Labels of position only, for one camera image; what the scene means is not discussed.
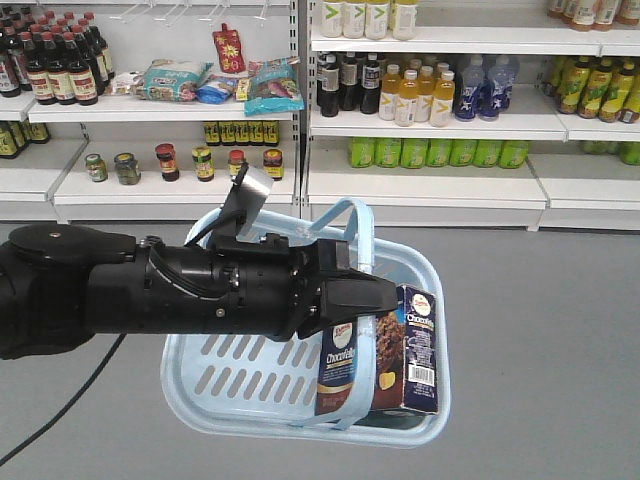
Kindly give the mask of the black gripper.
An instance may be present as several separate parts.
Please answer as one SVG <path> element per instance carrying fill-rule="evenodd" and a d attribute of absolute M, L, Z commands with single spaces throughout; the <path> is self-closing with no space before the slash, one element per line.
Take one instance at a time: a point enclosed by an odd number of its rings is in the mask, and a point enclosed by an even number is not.
<path fill-rule="evenodd" d="M 294 247 L 276 233 L 255 243 L 216 234 L 209 249 L 216 292 L 211 333 L 286 341 L 397 308 L 396 284 L 350 270 L 344 241 L 318 239 Z"/>

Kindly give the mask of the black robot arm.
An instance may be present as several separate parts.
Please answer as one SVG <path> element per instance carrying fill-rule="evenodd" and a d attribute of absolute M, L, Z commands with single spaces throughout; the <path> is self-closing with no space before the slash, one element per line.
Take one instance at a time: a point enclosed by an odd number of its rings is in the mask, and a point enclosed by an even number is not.
<path fill-rule="evenodd" d="M 291 246 L 215 232 L 205 245 L 35 224 L 1 247 L 1 355 L 71 351 L 99 333 L 307 338 L 396 306 L 391 281 L 350 265 L 348 244 Z"/>

